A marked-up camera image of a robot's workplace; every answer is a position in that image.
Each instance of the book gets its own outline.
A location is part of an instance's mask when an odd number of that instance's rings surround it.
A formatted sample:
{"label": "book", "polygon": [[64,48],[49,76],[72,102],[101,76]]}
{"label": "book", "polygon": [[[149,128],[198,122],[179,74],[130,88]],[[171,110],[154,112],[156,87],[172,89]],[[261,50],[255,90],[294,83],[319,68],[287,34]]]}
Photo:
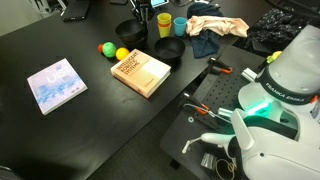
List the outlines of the book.
{"label": "book", "polygon": [[27,80],[43,115],[88,89],[67,59],[54,63]]}
{"label": "book", "polygon": [[146,98],[170,75],[171,67],[137,49],[111,68],[111,74]]}

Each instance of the cup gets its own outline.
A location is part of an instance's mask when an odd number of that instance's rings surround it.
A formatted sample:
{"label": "cup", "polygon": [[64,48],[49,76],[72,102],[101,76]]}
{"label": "cup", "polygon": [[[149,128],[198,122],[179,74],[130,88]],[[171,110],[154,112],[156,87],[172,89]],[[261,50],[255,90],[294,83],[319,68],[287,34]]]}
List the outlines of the cup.
{"label": "cup", "polygon": [[167,27],[162,27],[158,25],[158,28],[159,28],[159,34],[161,38],[170,36],[171,23]]}
{"label": "cup", "polygon": [[176,36],[184,36],[187,27],[187,19],[184,17],[177,17],[173,21],[174,23],[174,34]]}
{"label": "cup", "polygon": [[166,26],[166,25],[171,23],[171,14],[169,14],[169,13],[160,13],[157,16],[157,19],[158,19],[158,25],[161,24],[163,26]]}

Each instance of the towel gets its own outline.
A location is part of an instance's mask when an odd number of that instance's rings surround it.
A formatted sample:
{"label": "towel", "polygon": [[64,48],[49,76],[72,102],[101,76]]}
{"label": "towel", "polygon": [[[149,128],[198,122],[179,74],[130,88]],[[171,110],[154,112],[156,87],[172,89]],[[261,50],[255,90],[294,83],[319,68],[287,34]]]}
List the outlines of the towel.
{"label": "towel", "polygon": [[247,37],[249,26],[241,18],[192,16],[188,20],[186,32],[190,34],[190,36],[199,35],[202,29],[209,29],[220,36],[233,34],[240,37]]}

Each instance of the black bowl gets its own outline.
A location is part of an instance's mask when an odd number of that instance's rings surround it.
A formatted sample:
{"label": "black bowl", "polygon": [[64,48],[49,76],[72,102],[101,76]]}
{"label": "black bowl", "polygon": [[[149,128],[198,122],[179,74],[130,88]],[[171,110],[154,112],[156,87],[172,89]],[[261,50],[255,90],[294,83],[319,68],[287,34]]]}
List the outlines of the black bowl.
{"label": "black bowl", "polygon": [[136,42],[132,43],[124,43],[128,49],[143,49],[146,47],[146,42],[147,42],[148,36],[142,37]]}
{"label": "black bowl", "polygon": [[164,37],[154,44],[154,51],[159,60],[169,65],[179,63],[185,48],[184,42],[176,37]]}
{"label": "black bowl", "polygon": [[115,32],[125,44],[136,43],[148,35],[147,29],[137,19],[130,19],[120,23]]}

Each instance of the teal cup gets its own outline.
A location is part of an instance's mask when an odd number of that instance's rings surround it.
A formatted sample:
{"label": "teal cup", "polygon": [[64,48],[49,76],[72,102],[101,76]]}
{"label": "teal cup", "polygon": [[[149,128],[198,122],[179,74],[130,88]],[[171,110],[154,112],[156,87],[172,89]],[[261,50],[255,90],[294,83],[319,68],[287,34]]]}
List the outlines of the teal cup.
{"label": "teal cup", "polygon": [[174,23],[174,34],[176,36],[184,36],[187,27],[187,19],[184,17],[177,17],[173,21]]}

